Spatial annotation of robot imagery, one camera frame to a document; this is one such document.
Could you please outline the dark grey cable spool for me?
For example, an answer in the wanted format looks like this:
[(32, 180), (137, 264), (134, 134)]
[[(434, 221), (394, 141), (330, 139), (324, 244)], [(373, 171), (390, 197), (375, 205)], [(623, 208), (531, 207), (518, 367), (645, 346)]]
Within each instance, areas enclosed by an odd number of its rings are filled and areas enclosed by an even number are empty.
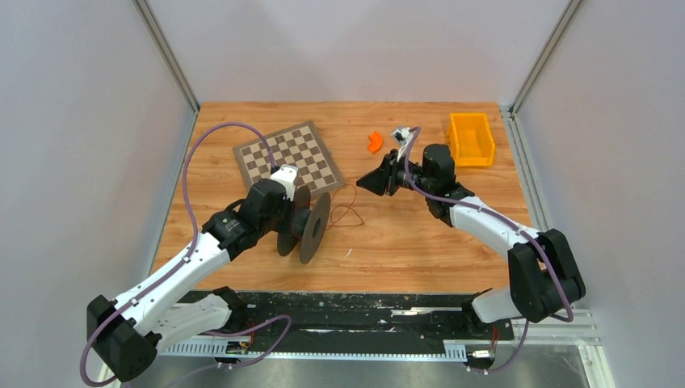
[(289, 255), (296, 246), (300, 247), (299, 257), (302, 264), (308, 264), (316, 255), (326, 232), (330, 215), (331, 196), (324, 192), (319, 199), (310, 205), (310, 214), (302, 236), (278, 233), (277, 252), (280, 256)]

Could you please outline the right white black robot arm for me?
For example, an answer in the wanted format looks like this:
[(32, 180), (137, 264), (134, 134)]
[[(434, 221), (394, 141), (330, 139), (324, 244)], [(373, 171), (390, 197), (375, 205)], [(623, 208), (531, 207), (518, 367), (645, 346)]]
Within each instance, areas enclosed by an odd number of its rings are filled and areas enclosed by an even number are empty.
[(586, 286), (566, 236), (556, 229), (539, 231), (519, 224), (486, 205), (456, 179), (447, 145), (425, 147), (422, 162), (409, 162), (391, 150), (381, 164), (356, 181), (378, 196), (407, 188), (424, 196), (430, 213), (447, 226), (471, 234), (507, 262), (509, 285), (475, 294), (463, 303), (461, 326), (482, 337), (494, 322), (523, 317), (538, 323), (572, 319), (571, 305), (586, 295)]

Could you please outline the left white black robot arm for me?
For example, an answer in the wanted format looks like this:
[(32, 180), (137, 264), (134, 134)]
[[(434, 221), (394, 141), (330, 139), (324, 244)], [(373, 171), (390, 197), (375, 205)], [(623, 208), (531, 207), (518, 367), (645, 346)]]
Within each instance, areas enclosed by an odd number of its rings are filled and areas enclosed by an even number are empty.
[(247, 313), (228, 287), (184, 307), (175, 303), (270, 232), (277, 234), (279, 255), (298, 248), (300, 261), (308, 263), (320, 246), (330, 205), (329, 193), (313, 201), (308, 187), (296, 187), (279, 174), (254, 183), (246, 197), (202, 226), (194, 224), (192, 240), (148, 278), (112, 299), (98, 295), (89, 302), (81, 361), (95, 352), (114, 380), (130, 382), (161, 352), (194, 335), (220, 328), (228, 335), (240, 333)]

